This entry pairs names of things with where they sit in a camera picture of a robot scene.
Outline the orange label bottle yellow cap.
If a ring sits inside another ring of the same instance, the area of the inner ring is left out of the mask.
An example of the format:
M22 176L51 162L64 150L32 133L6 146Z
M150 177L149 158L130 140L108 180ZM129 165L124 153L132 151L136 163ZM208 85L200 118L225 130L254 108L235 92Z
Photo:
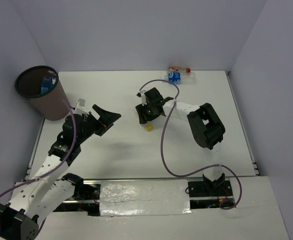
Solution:
M147 123L147 124L144 125L144 128L145 128L146 131L149 132L149 131L151 131L153 129L153 126L152 126L151 123Z

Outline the blue label bottle white cap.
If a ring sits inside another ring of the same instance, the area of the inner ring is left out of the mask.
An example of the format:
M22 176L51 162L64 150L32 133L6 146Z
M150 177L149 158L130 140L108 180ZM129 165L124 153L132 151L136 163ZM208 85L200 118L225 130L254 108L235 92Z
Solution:
M40 86L40 93L41 94L47 93L52 88L52 85L49 83L48 78L49 78L49 76L44 76L43 77L43 80L42 80L42 83L41 83L41 86Z

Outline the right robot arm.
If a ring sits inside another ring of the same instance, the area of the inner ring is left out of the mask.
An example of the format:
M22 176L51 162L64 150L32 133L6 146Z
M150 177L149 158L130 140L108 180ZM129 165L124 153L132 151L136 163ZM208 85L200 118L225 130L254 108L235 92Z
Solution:
M164 98L155 87L147 91L140 90L137 96L141 99L141 103L135 109L141 125L146 125L160 116L166 117L160 139L160 156L166 171L177 178L190 177L203 171L202 178L205 192L210 196L216 195L225 182L225 174L222 172L218 153L226 129L213 106L210 103L192 105L177 101L176 98L170 96ZM212 156L209 166L183 175L175 174L168 168L164 156L164 138L171 117L189 124L197 145Z

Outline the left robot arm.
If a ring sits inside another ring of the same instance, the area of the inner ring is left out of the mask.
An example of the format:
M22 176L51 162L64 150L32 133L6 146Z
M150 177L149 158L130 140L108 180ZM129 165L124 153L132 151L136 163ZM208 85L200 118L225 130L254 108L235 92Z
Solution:
M81 144L92 135L102 136L121 117L96 104L95 118L82 107L67 107L62 131L57 135L42 166L32 179L18 185L20 192L5 204L0 203L0 238L34 240L47 216L68 198L84 195L82 177L67 170L81 152Z

